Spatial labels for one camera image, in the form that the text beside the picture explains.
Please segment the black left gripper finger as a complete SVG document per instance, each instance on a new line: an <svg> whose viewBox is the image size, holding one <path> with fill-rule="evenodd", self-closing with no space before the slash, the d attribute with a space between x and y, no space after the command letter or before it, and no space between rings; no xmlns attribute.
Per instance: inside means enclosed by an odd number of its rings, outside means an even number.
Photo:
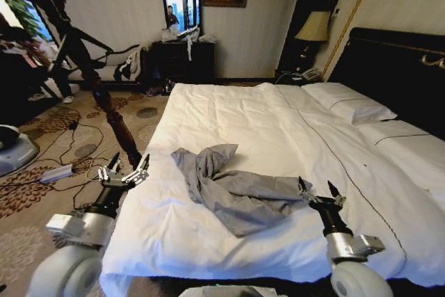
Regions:
<svg viewBox="0 0 445 297"><path fill-rule="evenodd" d="M139 184L148 177L147 169L149 167L150 154L146 154L138 164L137 168L127 176L121 179L124 184Z"/></svg>
<svg viewBox="0 0 445 297"><path fill-rule="evenodd" d="M109 181L112 175L115 175L120 167L120 153L117 152L109 161L107 166L101 166L98 168L99 181Z"/></svg>

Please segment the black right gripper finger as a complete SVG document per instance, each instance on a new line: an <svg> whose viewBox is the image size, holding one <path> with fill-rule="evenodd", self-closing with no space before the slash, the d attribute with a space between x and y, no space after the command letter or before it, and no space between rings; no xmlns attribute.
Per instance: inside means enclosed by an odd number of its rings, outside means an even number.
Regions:
<svg viewBox="0 0 445 297"><path fill-rule="evenodd" d="M306 183L302 177L298 178L298 188L300 189L300 196L305 202L316 201L316 196L306 187Z"/></svg>
<svg viewBox="0 0 445 297"><path fill-rule="evenodd" d="M344 202L346 201L346 198L340 194L338 188L331 181L327 181L327 184L329 186L332 199L334 200L335 205L343 206Z"/></svg>

